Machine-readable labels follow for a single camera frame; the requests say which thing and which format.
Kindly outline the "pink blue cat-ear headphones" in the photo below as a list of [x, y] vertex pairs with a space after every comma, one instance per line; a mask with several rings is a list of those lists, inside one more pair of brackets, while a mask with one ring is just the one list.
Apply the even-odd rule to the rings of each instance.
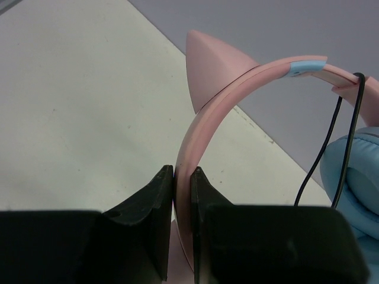
[[[186, 43], [187, 82], [194, 112], [175, 166], [175, 217], [189, 264], [194, 262], [190, 226], [190, 177], [225, 116], [243, 98], [283, 77], [313, 76], [330, 83], [350, 104], [358, 78], [327, 64], [325, 56], [296, 56], [259, 64], [210, 35], [192, 30]], [[365, 81], [359, 110], [365, 127], [352, 142], [346, 180], [337, 209], [349, 221], [366, 259], [378, 268], [378, 82]]]

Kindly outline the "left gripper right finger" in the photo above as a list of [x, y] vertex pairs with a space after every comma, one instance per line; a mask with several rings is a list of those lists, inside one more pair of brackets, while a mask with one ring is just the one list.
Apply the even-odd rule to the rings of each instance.
[[191, 175], [191, 226], [195, 283], [232, 283], [237, 207], [208, 180], [201, 167]]

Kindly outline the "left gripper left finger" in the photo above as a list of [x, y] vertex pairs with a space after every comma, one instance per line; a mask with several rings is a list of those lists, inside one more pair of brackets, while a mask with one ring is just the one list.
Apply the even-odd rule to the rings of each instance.
[[166, 281], [174, 170], [164, 165], [143, 188], [104, 212], [103, 267], [112, 281]]

